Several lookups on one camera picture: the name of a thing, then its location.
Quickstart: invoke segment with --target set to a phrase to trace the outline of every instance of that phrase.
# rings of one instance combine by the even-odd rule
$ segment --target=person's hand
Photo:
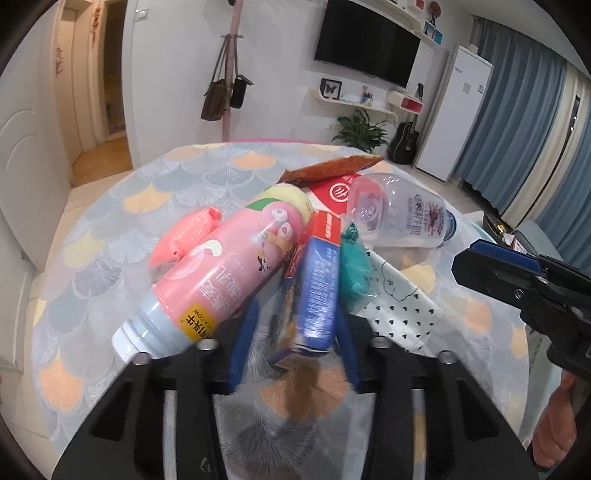
[[[577,437],[574,411],[571,405],[571,392],[577,381],[573,374],[563,371],[560,386],[548,400],[535,427],[532,448],[535,462],[550,468],[561,462]]]

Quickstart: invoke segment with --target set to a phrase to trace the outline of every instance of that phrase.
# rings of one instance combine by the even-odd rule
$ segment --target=potted plant
[[[348,147],[355,147],[371,153],[376,147],[388,143],[385,139],[386,130],[380,127],[385,121],[375,125],[369,123],[369,114],[365,110],[356,109],[351,116],[340,116],[340,132],[332,139],[341,140]]]

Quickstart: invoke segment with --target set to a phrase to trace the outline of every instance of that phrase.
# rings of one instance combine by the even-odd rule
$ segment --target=pink pole
[[[230,23],[230,41],[228,42],[228,62],[226,63],[226,102],[222,117],[222,142],[230,141],[230,97],[232,96],[232,83],[234,80],[234,42],[240,27],[240,16],[242,14],[242,3],[244,0],[235,0]]]

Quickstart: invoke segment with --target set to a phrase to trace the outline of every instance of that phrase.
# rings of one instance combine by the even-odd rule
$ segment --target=blue box
[[[292,370],[325,355],[335,336],[340,219],[319,211],[295,249],[281,289],[268,362]]]

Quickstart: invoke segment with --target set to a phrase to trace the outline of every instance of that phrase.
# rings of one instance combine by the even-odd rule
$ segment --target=television
[[[406,88],[420,39],[350,0],[329,0],[314,59]]]

